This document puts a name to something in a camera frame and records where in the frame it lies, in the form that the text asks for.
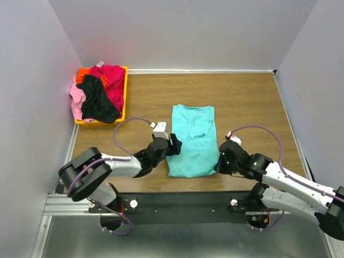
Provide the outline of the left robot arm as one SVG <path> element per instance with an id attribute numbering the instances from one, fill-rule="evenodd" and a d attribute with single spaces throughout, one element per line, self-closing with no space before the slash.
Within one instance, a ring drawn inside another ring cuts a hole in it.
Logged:
<path id="1" fill-rule="evenodd" d="M 107 177 L 140 178 L 149 174 L 167 156 L 179 155 L 182 142 L 172 133 L 167 139 L 153 137 L 147 148 L 128 157 L 111 156 L 91 147 L 60 168 L 58 174 L 67 196 L 78 202 L 91 199 L 107 212 L 119 207 L 115 187 L 104 184 Z"/>

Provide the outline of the turquoise t shirt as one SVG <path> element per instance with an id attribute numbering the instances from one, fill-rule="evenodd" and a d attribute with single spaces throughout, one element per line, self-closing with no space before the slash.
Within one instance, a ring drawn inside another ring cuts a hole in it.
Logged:
<path id="1" fill-rule="evenodd" d="M 167 157 L 168 176 L 195 178 L 216 173 L 219 153 L 214 107 L 174 105 L 171 132 L 182 146 L 179 155 Z"/>

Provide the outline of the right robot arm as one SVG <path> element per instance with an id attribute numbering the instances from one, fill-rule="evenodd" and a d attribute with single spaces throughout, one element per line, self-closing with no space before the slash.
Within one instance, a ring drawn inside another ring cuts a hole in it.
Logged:
<path id="1" fill-rule="evenodd" d="M 249 155 L 239 143 L 227 139 L 219 147 L 215 171 L 240 174 L 257 183 L 243 200 L 232 201 L 233 207 L 247 211 L 277 209 L 318 223 L 332 238 L 343 240 L 343 187 L 333 189 L 307 180 L 271 158 L 256 153 Z"/>

